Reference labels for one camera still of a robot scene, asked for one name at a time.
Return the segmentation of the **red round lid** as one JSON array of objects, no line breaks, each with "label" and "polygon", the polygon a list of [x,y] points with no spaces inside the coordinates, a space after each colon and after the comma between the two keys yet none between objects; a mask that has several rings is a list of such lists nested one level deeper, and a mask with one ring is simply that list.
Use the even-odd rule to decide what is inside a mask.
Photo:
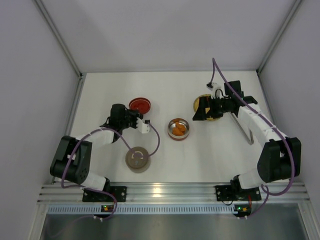
[{"label": "red round lid", "polygon": [[129,102],[128,107],[130,110],[137,110],[144,115],[150,111],[151,102],[145,97],[136,97]]}]

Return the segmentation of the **orange fried food piece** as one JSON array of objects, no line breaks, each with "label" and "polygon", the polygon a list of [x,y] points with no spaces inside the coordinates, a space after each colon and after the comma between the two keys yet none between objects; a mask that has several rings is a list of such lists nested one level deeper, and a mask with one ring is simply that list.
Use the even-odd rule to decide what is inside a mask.
[{"label": "orange fried food piece", "polygon": [[172,130],[172,134],[175,136],[183,136],[185,134],[186,127],[184,125],[180,127],[174,127]]}]

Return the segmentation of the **beige round lid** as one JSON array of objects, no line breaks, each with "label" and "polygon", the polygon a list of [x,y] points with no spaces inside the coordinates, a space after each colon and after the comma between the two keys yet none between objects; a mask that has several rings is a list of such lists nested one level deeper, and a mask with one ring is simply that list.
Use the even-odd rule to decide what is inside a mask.
[{"label": "beige round lid", "polygon": [[136,146],[126,153],[125,163],[133,173],[143,173],[149,168],[151,160],[145,148]]}]

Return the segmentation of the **steel serving tongs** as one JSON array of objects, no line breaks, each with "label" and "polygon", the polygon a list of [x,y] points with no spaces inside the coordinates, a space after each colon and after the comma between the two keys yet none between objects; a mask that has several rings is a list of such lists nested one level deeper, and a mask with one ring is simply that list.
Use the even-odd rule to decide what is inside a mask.
[{"label": "steel serving tongs", "polygon": [[238,129],[240,130],[242,136],[244,137],[244,139],[247,141],[247,143],[252,146],[254,144],[254,136],[252,131],[249,129],[249,127],[247,125],[245,125],[242,121],[240,121],[234,113],[230,113],[230,116],[232,118],[232,120],[234,121],[234,123],[236,124],[236,126],[238,127]]}]

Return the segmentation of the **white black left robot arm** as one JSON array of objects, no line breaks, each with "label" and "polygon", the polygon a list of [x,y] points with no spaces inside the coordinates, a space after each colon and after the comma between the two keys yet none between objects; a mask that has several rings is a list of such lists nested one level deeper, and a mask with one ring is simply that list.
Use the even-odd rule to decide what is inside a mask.
[{"label": "white black left robot arm", "polygon": [[53,157],[50,174],[61,179],[62,188],[81,187],[84,197],[92,197],[93,202],[112,202],[110,180],[90,170],[92,150],[113,144],[129,128],[142,134],[150,131],[150,121],[138,110],[128,109],[125,105],[113,104],[110,116],[97,129],[83,136],[65,135],[61,138]]}]

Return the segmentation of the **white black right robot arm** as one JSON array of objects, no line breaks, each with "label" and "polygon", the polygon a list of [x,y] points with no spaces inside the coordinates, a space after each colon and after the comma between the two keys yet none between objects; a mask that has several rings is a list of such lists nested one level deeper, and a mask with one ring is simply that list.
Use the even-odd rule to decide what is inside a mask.
[{"label": "white black right robot arm", "polygon": [[281,132],[262,112],[257,100],[244,94],[240,81],[226,82],[223,87],[209,82],[206,86],[212,94],[198,98],[193,121],[215,120],[230,113],[248,127],[262,147],[256,167],[230,181],[233,194],[242,199],[267,183],[292,183],[301,172],[301,141]]}]

